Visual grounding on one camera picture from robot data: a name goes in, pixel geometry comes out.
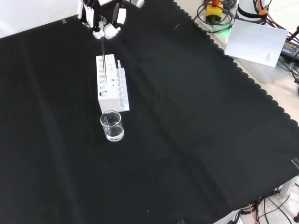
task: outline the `wire bundle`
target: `wire bundle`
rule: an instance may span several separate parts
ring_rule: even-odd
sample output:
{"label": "wire bundle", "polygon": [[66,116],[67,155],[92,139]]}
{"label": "wire bundle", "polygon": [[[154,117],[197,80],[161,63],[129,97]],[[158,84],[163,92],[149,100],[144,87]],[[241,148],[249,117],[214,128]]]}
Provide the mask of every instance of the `wire bundle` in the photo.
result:
{"label": "wire bundle", "polygon": [[[286,30],[285,28],[283,28],[282,26],[278,25],[273,19],[272,17],[268,14],[268,18],[267,18],[267,24],[269,24],[270,26],[274,27],[274,28],[278,28],[278,29],[283,29]],[[291,32],[289,32],[288,35],[289,38],[292,38],[292,40],[299,44],[299,38],[295,37],[292,35]],[[296,55],[293,57],[292,61],[291,61],[291,67],[288,68],[286,66],[286,64],[279,59],[279,61],[286,67],[286,69],[291,72],[291,74],[293,75],[294,79],[295,79],[295,83],[299,84],[299,71],[295,68],[295,59],[297,57],[297,55],[299,54],[299,50],[297,51]]]}
{"label": "wire bundle", "polygon": [[[277,194],[279,193],[280,191],[279,190],[275,190],[273,191],[272,193],[274,194]],[[259,198],[257,201],[255,201],[254,203],[250,203],[248,205],[247,208],[245,209],[241,209],[241,214],[244,214],[244,215],[247,215],[247,214],[252,214],[253,218],[254,218],[254,221],[255,221],[255,224],[260,224],[260,218],[261,217],[264,217],[265,216],[265,219],[266,219],[266,222],[267,224],[269,224],[269,221],[268,221],[268,218],[267,218],[267,215],[276,211],[276,210],[280,210],[284,215],[285,217],[288,219],[288,221],[290,222],[290,224],[292,224],[292,222],[290,221],[289,217],[285,214],[284,211],[282,211],[281,207],[286,203],[286,201],[290,198],[290,195],[287,197],[287,199],[280,205],[276,205],[271,199],[269,199],[268,196],[264,196],[264,197],[261,197]],[[268,199],[269,201],[272,202],[272,204],[274,204],[277,208],[272,210],[272,211],[269,211],[269,212],[266,212],[266,199]],[[264,214],[262,216],[259,216],[259,211],[258,211],[258,206],[260,205],[260,203],[263,201],[263,210],[264,210]]]}
{"label": "wire bundle", "polygon": [[[201,22],[203,22],[207,25],[210,25],[210,26],[215,26],[215,25],[217,25],[217,26],[227,26],[225,28],[215,30],[215,31],[205,30],[208,33],[214,33],[214,34],[215,33],[220,33],[220,32],[223,32],[223,31],[226,31],[226,30],[232,28],[232,26],[234,24],[234,21],[235,21],[235,17],[230,12],[230,9],[236,5],[237,0],[223,0],[223,1],[220,1],[220,2],[223,4],[223,7],[213,5],[212,3],[210,3],[209,0],[204,0],[204,3],[201,4],[199,6],[199,8],[197,9],[197,14],[196,14],[195,18],[193,19],[194,23],[195,23],[195,19],[198,18]],[[225,17],[220,22],[207,22],[207,21],[204,21],[203,19],[201,19],[200,14],[207,8],[208,5],[211,5],[213,7],[217,7],[217,8],[222,9],[223,14],[225,14]]]}

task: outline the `white cylinder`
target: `white cylinder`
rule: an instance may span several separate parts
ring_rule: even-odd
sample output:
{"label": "white cylinder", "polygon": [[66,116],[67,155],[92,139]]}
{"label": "white cylinder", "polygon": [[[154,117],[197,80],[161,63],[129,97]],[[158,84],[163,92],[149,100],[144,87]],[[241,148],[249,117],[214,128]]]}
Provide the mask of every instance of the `white cylinder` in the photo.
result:
{"label": "white cylinder", "polygon": [[[266,6],[270,3],[270,0],[261,0],[261,2],[262,2],[263,6]],[[255,11],[255,6],[253,4],[253,0],[240,0],[239,7],[246,13],[257,14]],[[248,21],[260,20],[260,19],[252,19],[252,18],[245,17],[245,16],[241,15],[238,11],[237,11],[237,14],[241,19],[244,19],[244,20],[248,20]]]}

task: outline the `paper sheet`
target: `paper sheet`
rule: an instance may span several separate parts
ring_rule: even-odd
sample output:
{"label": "paper sheet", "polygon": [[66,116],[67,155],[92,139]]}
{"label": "paper sheet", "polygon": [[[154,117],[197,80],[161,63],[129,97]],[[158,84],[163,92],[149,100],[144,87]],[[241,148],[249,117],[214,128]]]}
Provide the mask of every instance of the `paper sheet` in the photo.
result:
{"label": "paper sheet", "polygon": [[288,31],[235,20],[225,54],[275,67]]}

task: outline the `black tablecloth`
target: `black tablecloth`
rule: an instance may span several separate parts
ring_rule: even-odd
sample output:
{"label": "black tablecloth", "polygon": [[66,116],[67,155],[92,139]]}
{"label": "black tablecloth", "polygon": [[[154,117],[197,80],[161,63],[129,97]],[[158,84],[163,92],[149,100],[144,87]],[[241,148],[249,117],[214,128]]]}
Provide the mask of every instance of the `black tablecloth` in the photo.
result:
{"label": "black tablecloth", "polygon": [[72,17],[0,40],[1,223],[211,224],[298,173],[297,123],[183,11],[127,7],[106,41],[131,109],[117,143],[89,29]]}

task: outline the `orange cable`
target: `orange cable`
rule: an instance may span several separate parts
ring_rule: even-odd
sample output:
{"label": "orange cable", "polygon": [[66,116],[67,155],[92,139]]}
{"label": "orange cable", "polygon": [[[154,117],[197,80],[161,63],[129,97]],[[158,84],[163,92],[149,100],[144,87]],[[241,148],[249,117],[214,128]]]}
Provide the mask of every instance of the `orange cable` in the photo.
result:
{"label": "orange cable", "polygon": [[262,4],[261,4],[261,0],[257,0],[258,2],[258,7],[259,7],[259,14],[260,15],[266,15],[268,13],[268,10],[267,9],[262,9]]}
{"label": "orange cable", "polygon": [[251,212],[251,214],[252,214],[252,216],[253,216],[253,218],[254,218],[254,221],[256,222],[256,224],[258,224],[256,218],[254,217],[254,214],[253,214],[253,212],[252,212],[252,209],[251,209],[251,205],[250,205],[250,204],[249,204],[249,209],[250,209],[250,212]]}

